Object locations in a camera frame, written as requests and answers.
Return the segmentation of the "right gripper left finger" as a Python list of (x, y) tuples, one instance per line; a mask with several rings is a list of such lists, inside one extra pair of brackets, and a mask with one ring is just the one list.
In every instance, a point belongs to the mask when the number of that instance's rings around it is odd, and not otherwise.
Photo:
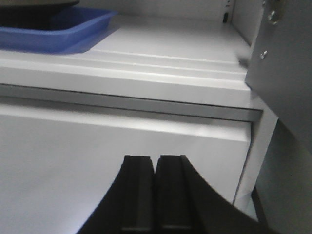
[(154, 233), (153, 186), (150, 157), (125, 156), (113, 184), (78, 233)]

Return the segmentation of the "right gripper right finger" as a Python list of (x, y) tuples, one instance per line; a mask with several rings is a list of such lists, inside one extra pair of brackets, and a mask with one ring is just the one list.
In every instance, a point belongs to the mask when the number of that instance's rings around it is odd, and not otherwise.
[(156, 166), (157, 234), (264, 234), (197, 172), (186, 156), (161, 156)]

